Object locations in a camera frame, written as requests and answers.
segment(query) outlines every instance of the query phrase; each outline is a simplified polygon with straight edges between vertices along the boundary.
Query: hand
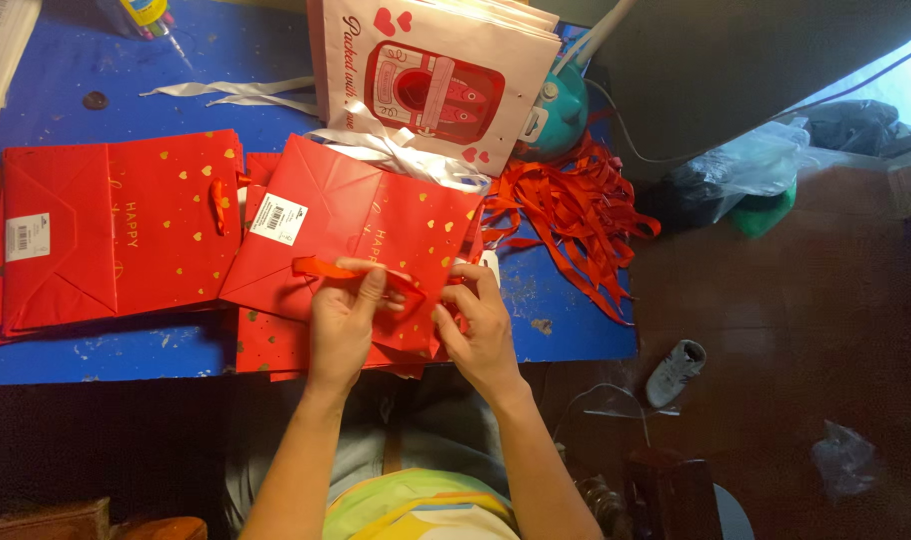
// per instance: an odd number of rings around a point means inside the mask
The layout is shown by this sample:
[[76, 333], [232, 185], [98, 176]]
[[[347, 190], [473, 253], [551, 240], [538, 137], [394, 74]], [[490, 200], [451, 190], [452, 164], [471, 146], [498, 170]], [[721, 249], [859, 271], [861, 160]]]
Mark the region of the hand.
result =
[[372, 317], [377, 310], [401, 312], [405, 297], [386, 291], [386, 266], [368, 260], [340, 257], [339, 268], [367, 271], [354, 293], [324, 282], [312, 297], [311, 364], [306, 391], [344, 399], [359, 379], [372, 346]]
[[475, 264], [456, 264], [451, 275], [464, 278], [477, 291], [476, 295], [464, 284], [442, 289], [442, 300], [454, 303], [469, 321], [465, 334], [442, 305], [437, 305], [432, 313], [455, 366], [493, 409], [519, 397], [532, 396], [519, 374], [510, 313], [492, 270]]

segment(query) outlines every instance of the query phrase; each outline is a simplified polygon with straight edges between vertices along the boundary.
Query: pen holder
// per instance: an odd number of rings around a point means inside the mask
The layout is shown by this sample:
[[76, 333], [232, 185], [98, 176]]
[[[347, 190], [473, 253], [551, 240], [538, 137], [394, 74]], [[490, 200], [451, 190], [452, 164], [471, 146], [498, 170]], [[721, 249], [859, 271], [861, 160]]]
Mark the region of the pen holder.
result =
[[168, 0], [96, 0], [116, 32], [133, 40], [155, 40], [175, 28]]

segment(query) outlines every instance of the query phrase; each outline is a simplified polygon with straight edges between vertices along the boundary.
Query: colorful shirt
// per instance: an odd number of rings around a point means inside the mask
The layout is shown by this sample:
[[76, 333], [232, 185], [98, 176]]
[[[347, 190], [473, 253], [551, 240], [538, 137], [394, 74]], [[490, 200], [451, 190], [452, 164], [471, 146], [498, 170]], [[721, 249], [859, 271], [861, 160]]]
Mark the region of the colorful shirt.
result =
[[323, 540], [519, 540], [508, 499], [472, 476], [406, 469], [360, 482], [326, 512]]

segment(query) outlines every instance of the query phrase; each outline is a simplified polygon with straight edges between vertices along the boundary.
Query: white ribbon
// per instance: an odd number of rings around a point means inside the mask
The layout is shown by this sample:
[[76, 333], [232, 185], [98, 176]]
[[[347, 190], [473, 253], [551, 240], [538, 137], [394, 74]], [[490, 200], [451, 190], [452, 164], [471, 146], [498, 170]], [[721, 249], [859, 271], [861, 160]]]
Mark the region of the white ribbon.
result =
[[150, 96], [152, 94], [168, 94], [176, 97], [191, 97], [211, 92], [225, 92], [242, 96], [270, 95], [279, 92], [304, 89], [316, 83], [316, 77], [299, 77], [296, 79], [279, 80], [278, 82], [226, 82], [220, 80], [203, 84], [202, 82], [182, 82], [172, 86], [160, 86], [151, 92], [138, 94]]
[[235, 105], [282, 105], [284, 107], [291, 107], [296, 111], [301, 111], [308, 115], [312, 115], [313, 117], [319, 116], [319, 107], [316, 104], [302, 103], [299, 101], [293, 101], [291, 99], [285, 99], [276, 96], [226, 96], [222, 99], [209, 101], [209, 103], [206, 104], [206, 107], [211, 107], [213, 105], [218, 105], [221, 103], [232, 103]]
[[309, 131], [304, 137], [331, 141], [334, 144], [327, 146], [332, 150], [395, 173], [453, 190], [483, 196], [488, 193], [492, 178], [480, 173], [475, 166], [461, 159], [407, 147], [406, 145], [415, 138], [413, 132], [402, 128], [390, 136], [386, 126], [372, 115], [363, 102], [350, 100], [334, 113], [335, 116], [329, 119], [329, 125], [344, 126], [346, 117], [352, 114], [353, 124], [363, 132], [316, 129]]

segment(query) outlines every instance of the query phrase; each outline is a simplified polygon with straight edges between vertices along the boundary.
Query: gray pants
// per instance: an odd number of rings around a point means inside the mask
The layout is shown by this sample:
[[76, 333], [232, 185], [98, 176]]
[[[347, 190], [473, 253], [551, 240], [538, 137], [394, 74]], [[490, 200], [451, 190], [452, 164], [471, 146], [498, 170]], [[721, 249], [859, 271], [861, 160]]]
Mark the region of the gray pants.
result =
[[[273, 395], [235, 408], [224, 499], [233, 536], [242, 530], [304, 386], [304, 379], [276, 382]], [[342, 416], [329, 503], [383, 473], [390, 427], [400, 435], [401, 469], [462, 473], [509, 497], [495, 416], [455, 366], [437, 366], [426, 368], [421, 381], [362, 373]]]

